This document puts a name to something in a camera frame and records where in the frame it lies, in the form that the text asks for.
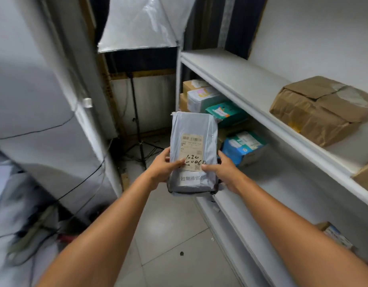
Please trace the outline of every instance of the floor tile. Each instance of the floor tile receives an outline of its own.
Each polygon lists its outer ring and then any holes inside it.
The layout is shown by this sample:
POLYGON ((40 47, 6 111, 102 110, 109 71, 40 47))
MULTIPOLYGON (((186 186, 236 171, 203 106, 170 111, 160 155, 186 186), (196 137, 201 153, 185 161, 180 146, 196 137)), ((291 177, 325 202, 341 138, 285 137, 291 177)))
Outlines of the floor tile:
POLYGON ((174 197, 160 183, 150 194, 135 233, 142 264, 207 228, 193 198, 174 197))
POLYGON ((123 278, 118 278, 114 287, 147 287, 143 269, 140 267, 123 278))
POLYGON ((143 269, 148 287, 240 287, 209 229, 145 264, 143 269))
POLYGON ((129 273, 137 270, 142 266, 140 261, 139 251, 136 246, 135 238, 132 240, 130 248, 127 251, 127 255, 124 259, 122 269, 120 270, 118 279, 124 278, 129 273))

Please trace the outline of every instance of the white shelf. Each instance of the white shelf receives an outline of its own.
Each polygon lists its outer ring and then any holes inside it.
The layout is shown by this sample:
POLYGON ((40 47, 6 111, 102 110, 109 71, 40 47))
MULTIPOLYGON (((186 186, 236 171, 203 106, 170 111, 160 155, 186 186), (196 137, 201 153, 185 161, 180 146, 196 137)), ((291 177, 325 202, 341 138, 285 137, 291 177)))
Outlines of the white shelf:
POLYGON ((223 212, 217 212, 213 206, 217 204, 206 198, 197 198, 198 205, 206 217, 209 227, 217 242, 229 258, 245 287, 268 287, 260 269, 240 241, 223 212))
POLYGON ((181 62, 368 205, 368 191, 350 178, 368 162, 368 122, 323 149, 269 113, 287 79, 222 49, 182 52, 181 62))
MULTIPOLYGON (((272 148, 269 147, 258 163, 244 168, 243 172, 309 222, 316 224, 329 221, 334 224, 358 247, 356 254, 368 261, 368 229, 272 148)), ((282 260, 240 197, 223 185, 215 195, 215 200, 272 285, 296 287, 282 260)))

